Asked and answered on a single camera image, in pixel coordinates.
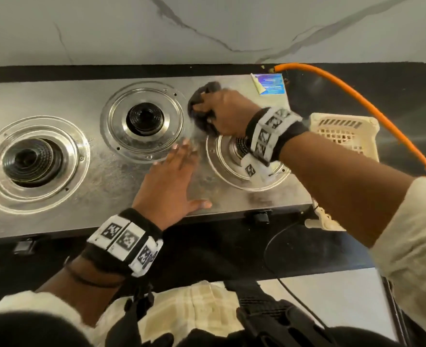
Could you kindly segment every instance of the gas stove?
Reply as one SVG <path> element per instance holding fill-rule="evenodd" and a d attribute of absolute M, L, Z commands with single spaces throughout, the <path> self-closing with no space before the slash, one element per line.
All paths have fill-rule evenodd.
<path fill-rule="evenodd" d="M 240 167 L 246 139 L 195 127 L 187 101 L 209 81 L 289 108 L 286 95 L 259 95 L 250 75 L 1 83 L 0 238 L 100 226 L 131 205 L 150 165 L 184 138 L 200 156 L 188 194 L 213 203 L 185 221 L 307 208 L 309 193 L 283 164 L 255 186 Z"/>

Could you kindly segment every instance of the marble wall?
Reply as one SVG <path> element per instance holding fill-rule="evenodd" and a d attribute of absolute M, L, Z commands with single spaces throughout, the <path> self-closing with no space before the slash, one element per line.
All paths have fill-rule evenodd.
<path fill-rule="evenodd" d="M 426 61 L 426 0 L 0 0 L 0 66 Z"/>

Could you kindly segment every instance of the burner cap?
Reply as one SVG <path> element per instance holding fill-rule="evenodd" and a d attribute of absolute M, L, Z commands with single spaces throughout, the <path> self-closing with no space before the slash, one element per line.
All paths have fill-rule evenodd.
<path fill-rule="evenodd" d="M 250 153 L 251 142 L 246 137 L 236 139 L 237 155 L 242 159 L 246 154 Z"/>
<path fill-rule="evenodd" d="M 47 139 L 25 139 L 11 146 L 2 161 L 4 172 L 18 186 L 46 185 L 59 173 L 60 147 Z"/>
<path fill-rule="evenodd" d="M 129 130 L 139 136 L 156 134 L 162 128 L 164 121 L 161 109 L 149 102 L 135 105 L 126 116 Z"/>

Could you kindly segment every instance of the black and white wrist band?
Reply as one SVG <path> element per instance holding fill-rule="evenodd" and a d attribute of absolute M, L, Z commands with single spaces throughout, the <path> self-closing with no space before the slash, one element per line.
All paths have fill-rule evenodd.
<path fill-rule="evenodd" d="M 140 277 L 163 246 L 162 231 L 136 210 L 111 216 L 88 240 L 82 256 L 104 271 Z"/>
<path fill-rule="evenodd" d="M 256 113 L 246 129 L 253 157 L 266 166 L 278 160 L 289 139 L 308 131 L 302 120 L 300 115 L 281 107 L 268 107 Z"/>

